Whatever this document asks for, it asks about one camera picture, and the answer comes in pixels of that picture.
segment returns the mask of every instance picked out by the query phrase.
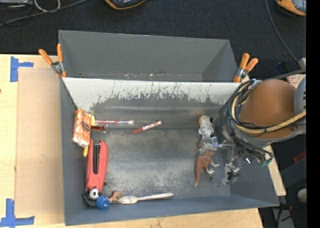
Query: orange package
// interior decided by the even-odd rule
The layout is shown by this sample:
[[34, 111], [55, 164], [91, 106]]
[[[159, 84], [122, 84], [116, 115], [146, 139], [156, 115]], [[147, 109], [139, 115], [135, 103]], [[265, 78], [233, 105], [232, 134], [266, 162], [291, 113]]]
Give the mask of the orange package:
[[84, 113], [80, 108], [74, 112], [72, 140], [81, 147], [90, 143], [91, 118], [90, 114]]

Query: white figurine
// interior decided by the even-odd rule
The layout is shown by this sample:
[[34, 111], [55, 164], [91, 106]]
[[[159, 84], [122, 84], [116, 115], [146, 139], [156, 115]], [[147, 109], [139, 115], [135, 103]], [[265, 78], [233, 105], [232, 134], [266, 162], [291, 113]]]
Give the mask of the white figurine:
[[202, 135], [202, 138], [212, 137], [215, 133], [214, 125], [210, 121], [209, 116], [202, 115], [199, 118], [199, 134]]

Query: orange clamp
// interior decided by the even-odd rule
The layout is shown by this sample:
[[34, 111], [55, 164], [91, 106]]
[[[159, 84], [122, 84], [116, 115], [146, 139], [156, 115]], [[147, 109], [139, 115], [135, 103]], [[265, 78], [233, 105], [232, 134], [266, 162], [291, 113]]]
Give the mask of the orange clamp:
[[239, 65], [239, 69], [237, 70], [236, 75], [234, 76], [233, 82], [241, 82], [247, 74], [257, 65], [259, 60], [257, 58], [253, 58], [249, 63], [249, 54], [244, 53]]

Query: toy figure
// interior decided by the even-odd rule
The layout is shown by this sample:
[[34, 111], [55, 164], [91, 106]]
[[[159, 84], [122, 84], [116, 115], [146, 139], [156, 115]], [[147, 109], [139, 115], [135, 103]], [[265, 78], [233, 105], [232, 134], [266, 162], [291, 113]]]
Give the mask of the toy figure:
[[200, 173], [201, 173], [201, 170], [203, 168], [209, 174], [213, 174], [214, 170], [209, 169], [208, 165], [212, 165], [215, 168], [219, 166], [219, 164], [214, 164], [214, 162], [212, 161], [211, 156], [213, 154], [214, 154], [214, 151], [206, 150], [206, 152], [203, 155], [199, 154], [198, 157], [196, 158], [196, 163], [195, 163], [195, 185], [194, 185], [194, 187], [197, 187], [197, 185], [199, 183]]
[[202, 135], [202, 138], [209, 138], [214, 135], [214, 125], [210, 121], [209, 116], [202, 115], [199, 118], [199, 126], [199, 134]]

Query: paintbrush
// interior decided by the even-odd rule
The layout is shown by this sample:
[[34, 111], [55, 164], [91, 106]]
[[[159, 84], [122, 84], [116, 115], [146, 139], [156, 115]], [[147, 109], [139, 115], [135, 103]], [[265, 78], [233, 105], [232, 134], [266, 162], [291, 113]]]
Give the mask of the paintbrush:
[[136, 124], [135, 120], [131, 120], [131, 121], [118, 121], [118, 120], [96, 120], [95, 121], [96, 124], [98, 123], [107, 123], [107, 124], [121, 124], [121, 123], [127, 123], [127, 124], [131, 124], [134, 125]]

